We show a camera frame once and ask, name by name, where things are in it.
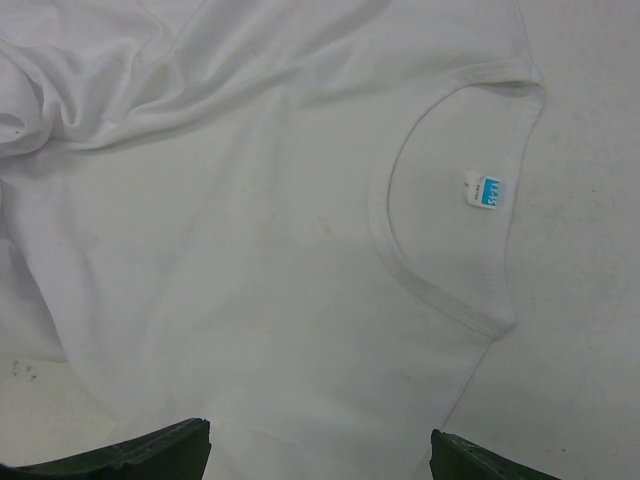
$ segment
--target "white table surface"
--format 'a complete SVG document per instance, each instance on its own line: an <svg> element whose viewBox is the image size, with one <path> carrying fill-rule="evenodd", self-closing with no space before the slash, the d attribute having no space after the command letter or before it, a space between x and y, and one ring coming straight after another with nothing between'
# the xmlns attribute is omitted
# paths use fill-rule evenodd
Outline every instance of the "white table surface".
<svg viewBox="0 0 640 480"><path fill-rule="evenodd" d="M640 478L640 1L521 0L547 104L508 247L519 324L445 426L565 480ZM0 357L0 461L101 446L68 367Z"/></svg>

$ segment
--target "blue and white tag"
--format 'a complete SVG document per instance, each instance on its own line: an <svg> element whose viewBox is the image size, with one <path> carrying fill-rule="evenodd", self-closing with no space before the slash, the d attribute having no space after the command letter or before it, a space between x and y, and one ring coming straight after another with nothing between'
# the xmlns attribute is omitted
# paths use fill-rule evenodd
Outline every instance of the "blue and white tag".
<svg viewBox="0 0 640 480"><path fill-rule="evenodd" d="M464 185L470 205L493 210L500 204L501 185L497 178L469 170L465 175Z"/></svg>

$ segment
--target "white t-shirt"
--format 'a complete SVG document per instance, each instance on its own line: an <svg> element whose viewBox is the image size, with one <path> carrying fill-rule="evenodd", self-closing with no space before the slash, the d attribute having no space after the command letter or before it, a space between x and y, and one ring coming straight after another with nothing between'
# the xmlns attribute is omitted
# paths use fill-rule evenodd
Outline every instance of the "white t-shirt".
<svg viewBox="0 0 640 480"><path fill-rule="evenodd" d="M517 6L22 5L0 346L61 344L129 435L206 416L216 480L409 478L514 323L542 105Z"/></svg>

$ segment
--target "black object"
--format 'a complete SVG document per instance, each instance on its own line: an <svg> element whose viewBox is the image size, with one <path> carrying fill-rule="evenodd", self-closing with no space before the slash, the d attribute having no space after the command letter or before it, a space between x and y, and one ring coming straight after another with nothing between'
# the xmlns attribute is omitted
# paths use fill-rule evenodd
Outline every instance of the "black object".
<svg viewBox="0 0 640 480"><path fill-rule="evenodd" d="M210 451L209 422L192 418L53 462L0 465L0 480L202 480Z"/></svg>
<svg viewBox="0 0 640 480"><path fill-rule="evenodd" d="M433 480L559 480L519 465L457 435L434 430L429 466Z"/></svg>

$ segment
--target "white tag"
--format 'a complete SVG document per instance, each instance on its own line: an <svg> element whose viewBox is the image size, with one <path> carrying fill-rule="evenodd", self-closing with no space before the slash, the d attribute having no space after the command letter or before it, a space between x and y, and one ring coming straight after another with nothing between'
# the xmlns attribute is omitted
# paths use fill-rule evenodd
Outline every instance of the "white tag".
<svg viewBox="0 0 640 480"><path fill-rule="evenodd" d="M467 202L474 207L495 209L500 197L500 180L480 175L473 170L465 174L464 186L467 189Z"/></svg>

